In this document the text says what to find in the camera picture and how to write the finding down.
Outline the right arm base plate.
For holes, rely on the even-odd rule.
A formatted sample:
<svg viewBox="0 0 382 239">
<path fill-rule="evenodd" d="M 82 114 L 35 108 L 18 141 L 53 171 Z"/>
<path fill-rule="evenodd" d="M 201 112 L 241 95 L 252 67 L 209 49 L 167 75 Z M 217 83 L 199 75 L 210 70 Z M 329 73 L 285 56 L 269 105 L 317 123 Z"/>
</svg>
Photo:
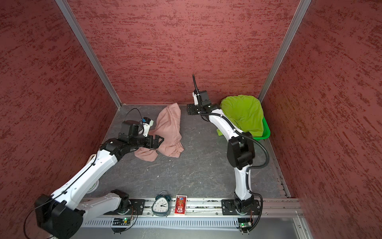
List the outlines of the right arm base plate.
<svg viewBox="0 0 382 239">
<path fill-rule="evenodd" d="M 228 200 L 223 199 L 221 201 L 222 213 L 227 215 L 259 215 L 260 202 L 258 200 L 249 198 L 247 200 Z"/>
</svg>

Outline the pink shorts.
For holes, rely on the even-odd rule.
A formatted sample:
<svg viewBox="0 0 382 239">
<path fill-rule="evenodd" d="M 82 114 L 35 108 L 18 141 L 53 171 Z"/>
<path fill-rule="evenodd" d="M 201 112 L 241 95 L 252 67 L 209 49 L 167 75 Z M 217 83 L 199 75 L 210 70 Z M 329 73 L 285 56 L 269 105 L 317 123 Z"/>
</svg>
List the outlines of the pink shorts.
<svg viewBox="0 0 382 239">
<path fill-rule="evenodd" d="M 148 162 L 155 161 L 159 153 L 167 157 L 180 157 L 184 151 L 181 144 L 180 123 L 181 109 L 177 103 L 163 109 L 157 117 L 156 127 L 149 131 L 149 135 L 161 136 L 164 141 L 157 149 L 145 147 L 138 149 L 134 153 L 135 157 Z"/>
</svg>

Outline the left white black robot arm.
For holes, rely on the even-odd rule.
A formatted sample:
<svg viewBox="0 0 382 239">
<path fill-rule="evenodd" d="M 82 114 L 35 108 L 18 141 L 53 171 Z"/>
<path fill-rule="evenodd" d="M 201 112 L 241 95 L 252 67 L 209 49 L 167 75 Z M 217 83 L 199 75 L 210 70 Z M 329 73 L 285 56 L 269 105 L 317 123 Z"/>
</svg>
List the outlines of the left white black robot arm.
<svg viewBox="0 0 382 239">
<path fill-rule="evenodd" d="M 154 121 L 147 117 L 140 121 L 124 121 L 118 137 L 106 140 L 75 176 L 51 195 L 42 194 L 35 201 L 37 226 L 53 237 L 69 239 L 82 224 L 105 213 L 133 214 L 136 210 L 129 201 L 129 195 L 117 189 L 86 203 L 81 201 L 126 154 L 142 147 L 157 149 L 162 144 L 163 137 L 149 134 L 153 124 Z"/>
</svg>

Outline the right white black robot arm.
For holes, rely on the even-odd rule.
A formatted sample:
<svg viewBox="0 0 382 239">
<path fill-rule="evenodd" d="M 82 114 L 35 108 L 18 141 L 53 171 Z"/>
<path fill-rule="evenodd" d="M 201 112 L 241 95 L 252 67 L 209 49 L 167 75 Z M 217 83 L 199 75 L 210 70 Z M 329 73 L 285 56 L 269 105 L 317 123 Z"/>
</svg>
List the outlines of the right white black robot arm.
<svg viewBox="0 0 382 239">
<path fill-rule="evenodd" d="M 213 104 L 207 91 L 194 90 L 194 102 L 187 105 L 189 115 L 206 117 L 226 138 L 227 159 L 235 172 L 235 192 L 233 205 L 238 214 L 245 215 L 256 205 L 250 193 L 250 172 L 247 170 L 255 158 L 254 142 L 250 133 L 244 133 L 236 127 L 216 104 Z"/>
</svg>

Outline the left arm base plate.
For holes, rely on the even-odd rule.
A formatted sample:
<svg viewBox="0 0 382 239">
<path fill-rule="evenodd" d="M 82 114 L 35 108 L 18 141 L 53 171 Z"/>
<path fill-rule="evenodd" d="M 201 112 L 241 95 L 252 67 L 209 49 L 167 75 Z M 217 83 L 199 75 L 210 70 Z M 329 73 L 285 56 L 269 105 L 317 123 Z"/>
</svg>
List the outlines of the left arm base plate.
<svg viewBox="0 0 382 239">
<path fill-rule="evenodd" d="M 117 216 L 142 215 L 146 200 L 145 199 L 130 199 L 129 201 L 130 201 L 130 205 L 126 213 L 124 214 L 118 213 L 117 210 L 115 210 L 115 211 L 107 212 L 104 215 L 113 215 L 113 216 L 114 215 L 117 215 Z"/>
</svg>

